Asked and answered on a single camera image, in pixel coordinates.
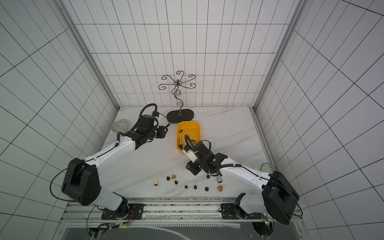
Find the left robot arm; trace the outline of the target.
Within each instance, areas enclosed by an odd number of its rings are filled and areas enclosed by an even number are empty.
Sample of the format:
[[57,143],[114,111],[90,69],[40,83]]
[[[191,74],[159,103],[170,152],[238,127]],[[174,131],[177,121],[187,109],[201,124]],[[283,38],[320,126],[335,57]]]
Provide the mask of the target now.
[[59,172],[65,175],[61,192],[69,197],[69,202],[104,208],[115,214],[119,220],[126,218],[132,212],[128,200],[102,187],[100,176],[115,162],[142,145],[154,139],[165,138],[169,124],[161,126],[160,116],[157,111],[151,115],[140,114],[129,131],[117,134],[114,144],[90,157],[71,160]]

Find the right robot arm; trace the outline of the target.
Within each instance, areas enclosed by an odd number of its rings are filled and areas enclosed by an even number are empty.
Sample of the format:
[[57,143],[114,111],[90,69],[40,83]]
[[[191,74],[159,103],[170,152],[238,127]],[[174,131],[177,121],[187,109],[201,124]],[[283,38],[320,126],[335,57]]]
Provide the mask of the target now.
[[300,197],[281,172],[268,174],[249,169],[224,154],[213,154],[203,141],[193,142],[188,135],[179,138],[179,149],[189,157],[186,168],[193,175],[204,171],[211,177],[230,177],[251,189],[249,194],[240,193],[234,203],[240,219],[260,213],[269,214],[283,225],[290,223]]

